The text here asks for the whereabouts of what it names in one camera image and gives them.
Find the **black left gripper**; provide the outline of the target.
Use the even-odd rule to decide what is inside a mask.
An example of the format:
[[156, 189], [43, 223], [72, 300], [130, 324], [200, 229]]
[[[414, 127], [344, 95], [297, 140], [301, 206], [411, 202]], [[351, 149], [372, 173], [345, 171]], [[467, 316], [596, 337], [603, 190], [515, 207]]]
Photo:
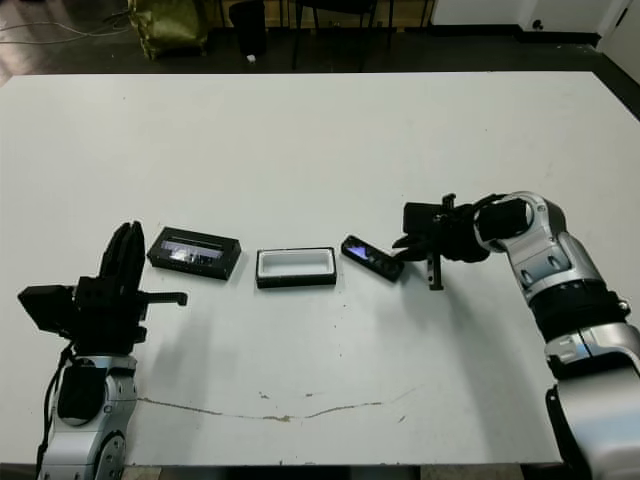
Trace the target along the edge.
[[[74, 294], [76, 319], [70, 328], [79, 356], [130, 354], [146, 341], [141, 325], [151, 304], [186, 306], [184, 292], [148, 293], [139, 290], [145, 263], [145, 240], [139, 221], [123, 223], [103, 254], [100, 277], [82, 277]], [[129, 285], [118, 281], [129, 280]]]

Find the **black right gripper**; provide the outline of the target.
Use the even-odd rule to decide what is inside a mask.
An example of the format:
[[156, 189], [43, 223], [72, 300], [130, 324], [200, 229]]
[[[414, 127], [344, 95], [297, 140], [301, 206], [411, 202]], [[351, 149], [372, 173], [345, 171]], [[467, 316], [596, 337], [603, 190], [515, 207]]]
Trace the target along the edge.
[[429, 289], [443, 290], [441, 259], [478, 263], [489, 256], [476, 238], [475, 218], [479, 211], [493, 201], [489, 195], [475, 203], [455, 206], [456, 195], [445, 195], [440, 204], [427, 205], [426, 229], [424, 235], [408, 234], [396, 240], [392, 248], [404, 249], [396, 254], [403, 262], [427, 260]]

